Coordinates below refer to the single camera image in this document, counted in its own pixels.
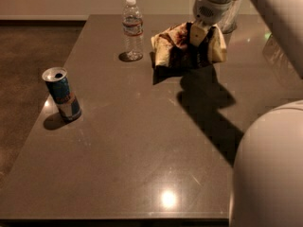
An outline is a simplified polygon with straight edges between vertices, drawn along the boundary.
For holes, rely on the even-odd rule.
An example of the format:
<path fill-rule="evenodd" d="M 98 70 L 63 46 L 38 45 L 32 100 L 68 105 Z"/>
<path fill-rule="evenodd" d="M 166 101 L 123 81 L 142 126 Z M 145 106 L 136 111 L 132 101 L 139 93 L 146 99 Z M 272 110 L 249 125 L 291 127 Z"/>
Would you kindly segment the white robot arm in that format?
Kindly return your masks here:
<path fill-rule="evenodd" d="M 296 73 L 303 76 L 303 0 L 250 0 Z M 231 0 L 195 0 L 203 39 L 231 6 Z M 302 102 L 279 106 L 246 131 L 236 154 L 229 227 L 303 227 Z"/>

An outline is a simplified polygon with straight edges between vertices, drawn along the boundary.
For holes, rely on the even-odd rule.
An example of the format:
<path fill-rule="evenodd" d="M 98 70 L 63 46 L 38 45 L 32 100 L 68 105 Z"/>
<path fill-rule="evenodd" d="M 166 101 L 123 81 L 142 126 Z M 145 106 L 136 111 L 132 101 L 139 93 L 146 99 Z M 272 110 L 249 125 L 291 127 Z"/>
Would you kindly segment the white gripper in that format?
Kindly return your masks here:
<path fill-rule="evenodd" d="M 210 26 L 217 24 L 229 9 L 232 0 L 195 0 L 193 14 L 195 19 L 190 28 L 189 41 L 198 47 L 205 39 Z"/>

